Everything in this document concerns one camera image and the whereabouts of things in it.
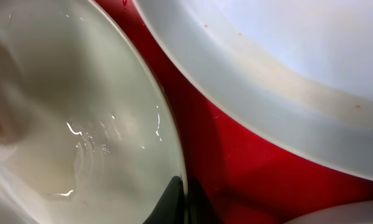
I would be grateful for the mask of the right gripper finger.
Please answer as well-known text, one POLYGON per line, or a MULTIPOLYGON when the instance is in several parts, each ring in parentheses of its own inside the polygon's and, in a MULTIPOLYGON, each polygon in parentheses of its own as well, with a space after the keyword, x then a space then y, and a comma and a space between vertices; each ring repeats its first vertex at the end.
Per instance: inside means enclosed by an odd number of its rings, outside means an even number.
POLYGON ((174 176, 143 224, 184 224, 184 199, 183 182, 179 176, 174 176))

